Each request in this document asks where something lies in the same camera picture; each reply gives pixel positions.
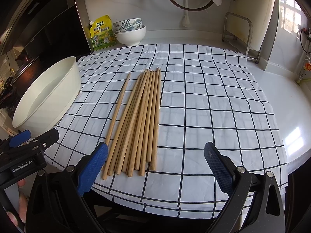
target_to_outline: checkered tablecloth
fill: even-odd
[[[132,178],[121,173],[107,180],[100,172],[93,189],[104,197],[160,215],[217,216],[228,195],[205,161],[203,148],[209,141],[236,166],[259,174],[272,171],[285,193],[283,142],[272,107],[242,54],[209,46],[154,44],[103,50],[77,64],[82,89],[56,125],[58,143],[45,152],[46,160],[62,170],[105,141],[127,74],[132,72],[117,120],[138,75],[145,68],[162,70],[156,171],[147,165],[144,177],[134,171]]]

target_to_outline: bundle of chopsticks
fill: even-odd
[[[131,73],[128,74],[118,103],[110,123],[106,144],[109,146],[114,124],[122,103],[125,89]],[[146,162],[150,170],[156,168],[158,146],[161,69],[156,71],[145,69],[135,82],[126,107],[123,111],[119,126],[109,148],[108,158],[103,166],[102,179],[107,175],[125,172],[133,176],[134,169],[139,175],[145,175]]]

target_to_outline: human hand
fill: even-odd
[[[26,184],[26,180],[22,179],[20,180],[17,185],[18,187],[22,187]],[[27,212],[27,206],[28,206],[28,200],[26,198],[26,196],[22,193],[19,192],[20,198],[19,198],[19,211],[18,211],[18,215],[21,218],[21,221],[23,223],[26,223],[26,212]],[[15,218],[15,216],[11,213],[11,212],[7,212],[8,217],[11,219],[12,223],[14,223],[14,225],[17,227],[18,226],[18,222],[17,219]]]

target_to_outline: screw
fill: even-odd
[[[75,169],[75,167],[73,165],[67,166],[66,167],[66,171],[67,172],[72,172]]]
[[[44,173],[45,173],[44,170],[40,170],[40,171],[38,172],[38,175],[39,175],[39,176],[42,176]]]
[[[267,172],[267,175],[268,175],[270,178],[273,178],[273,177],[274,177],[273,172],[270,172],[270,171]]]
[[[240,173],[245,173],[245,168],[243,166],[238,166],[237,167],[237,170],[240,172]]]

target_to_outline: white bowl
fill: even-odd
[[[133,24],[132,26],[129,26],[127,28],[121,29],[119,31],[116,31],[117,33],[119,32],[129,32],[129,31],[133,31],[133,30],[137,30],[142,28],[142,21],[140,23],[137,24]]]
[[[146,35],[146,26],[143,25],[141,29],[128,31],[128,32],[116,32],[115,36],[117,40],[126,46],[136,46]]]
[[[141,21],[142,21],[141,18],[132,18],[132,19],[127,19],[127,20],[113,23],[113,25],[116,31],[120,31],[127,27],[133,26],[134,24],[140,23]]]
[[[37,137],[50,130],[72,105],[81,88],[75,57],[63,59],[44,71],[18,103],[13,127]]]

